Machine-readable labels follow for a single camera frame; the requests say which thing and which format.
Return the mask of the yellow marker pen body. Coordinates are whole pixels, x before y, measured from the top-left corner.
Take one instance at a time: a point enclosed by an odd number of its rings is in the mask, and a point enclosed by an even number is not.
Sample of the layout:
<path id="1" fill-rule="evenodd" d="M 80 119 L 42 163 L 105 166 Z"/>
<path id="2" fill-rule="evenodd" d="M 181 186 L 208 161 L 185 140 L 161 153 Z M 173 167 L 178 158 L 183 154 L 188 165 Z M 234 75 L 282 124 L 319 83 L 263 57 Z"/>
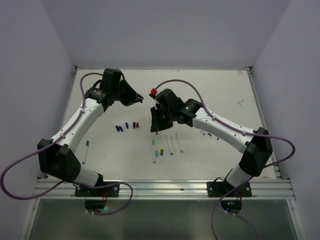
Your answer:
<path id="1" fill-rule="evenodd" d="M 171 142 L 172 142 L 173 152 L 176 153 L 177 152 L 177 148 L 176 148 L 176 144 L 175 144 L 174 137 L 173 137 L 172 133 L 170 134 L 170 138 L 171 138 Z"/>

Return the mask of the teal capped pen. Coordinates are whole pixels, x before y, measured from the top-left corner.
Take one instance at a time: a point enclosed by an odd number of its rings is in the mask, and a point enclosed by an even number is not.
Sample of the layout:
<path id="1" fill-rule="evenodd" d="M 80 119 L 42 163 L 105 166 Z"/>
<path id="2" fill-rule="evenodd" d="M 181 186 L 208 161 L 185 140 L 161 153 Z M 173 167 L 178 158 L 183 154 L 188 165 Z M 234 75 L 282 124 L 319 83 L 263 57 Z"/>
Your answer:
<path id="1" fill-rule="evenodd" d="M 152 140 L 152 162 L 156 163 L 156 149 L 155 149 L 155 140 Z"/>

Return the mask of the green marker pen body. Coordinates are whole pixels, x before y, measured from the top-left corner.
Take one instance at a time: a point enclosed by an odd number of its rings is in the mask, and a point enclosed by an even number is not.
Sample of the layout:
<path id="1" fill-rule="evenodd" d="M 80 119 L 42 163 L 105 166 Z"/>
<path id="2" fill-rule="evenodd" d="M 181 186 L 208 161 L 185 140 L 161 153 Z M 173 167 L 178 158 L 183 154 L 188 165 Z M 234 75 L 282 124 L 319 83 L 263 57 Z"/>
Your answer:
<path id="1" fill-rule="evenodd" d="M 173 150 L 172 150 L 168 135 L 165 136 L 165 139 L 166 139 L 166 143 L 167 143 L 167 146 L 168 146 L 168 149 L 169 149 L 169 154 L 172 156 L 174 153 L 173 153 Z"/>

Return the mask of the light blue capped pen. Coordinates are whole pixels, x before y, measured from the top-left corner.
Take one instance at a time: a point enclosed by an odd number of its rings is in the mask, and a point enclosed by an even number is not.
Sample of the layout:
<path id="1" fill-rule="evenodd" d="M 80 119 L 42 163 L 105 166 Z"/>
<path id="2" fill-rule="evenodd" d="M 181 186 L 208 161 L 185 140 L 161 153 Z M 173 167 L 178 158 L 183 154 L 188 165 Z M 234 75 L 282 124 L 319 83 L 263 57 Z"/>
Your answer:
<path id="1" fill-rule="evenodd" d="M 180 140 L 179 133 L 176 132 L 175 135 L 176 135 L 176 140 L 177 140 L 177 143 L 178 143 L 179 151 L 180 151 L 180 153 L 184 153 L 184 150 L 183 150 L 183 147 L 182 147 L 182 143 L 181 143 L 181 140 Z"/>

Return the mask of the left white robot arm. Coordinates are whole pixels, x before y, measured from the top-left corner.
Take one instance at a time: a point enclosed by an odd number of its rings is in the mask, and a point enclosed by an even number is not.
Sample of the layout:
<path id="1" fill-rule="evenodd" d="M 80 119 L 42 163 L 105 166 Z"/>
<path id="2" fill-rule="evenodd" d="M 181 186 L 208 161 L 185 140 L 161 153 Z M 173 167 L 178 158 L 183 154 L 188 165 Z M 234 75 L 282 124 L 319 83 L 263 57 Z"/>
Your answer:
<path id="1" fill-rule="evenodd" d="M 128 84 L 121 70 L 106 68 L 100 76 L 90 89 L 80 88 L 81 104 L 62 129 L 37 145 L 41 172 L 86 186 L 87 192 L 95 197 L 103 193 L 103 176 L 85 168 L 75 152 L 93 123 L 115 102 L 128 107 L 144 99 Z"/>

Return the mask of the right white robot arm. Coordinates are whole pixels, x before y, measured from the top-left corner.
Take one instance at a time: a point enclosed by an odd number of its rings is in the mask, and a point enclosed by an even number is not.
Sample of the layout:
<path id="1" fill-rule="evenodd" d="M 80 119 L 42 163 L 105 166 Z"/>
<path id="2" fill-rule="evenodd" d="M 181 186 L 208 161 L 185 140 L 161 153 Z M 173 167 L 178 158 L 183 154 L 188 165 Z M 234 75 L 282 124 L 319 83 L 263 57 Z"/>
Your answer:
<path id="1" fill-rule="evenodd" d="M 223 180 L 222 189 L 227 196 L 235 196 L 248 178 L 260 176 L 273 153 L 265 128 L 254 130 L 232 121 L 222 124 L 222 120 L 207 111 L 202 102 L 192 98 L 183 101 L 168 88 L 161 92 L 153 88 L 149 95 L 155 100 L 155 106 L 150 109 L 151 132 L 167 130 L 174 123 L 187 125 L 218 137 L 242 154 L 239 163 Z"/>

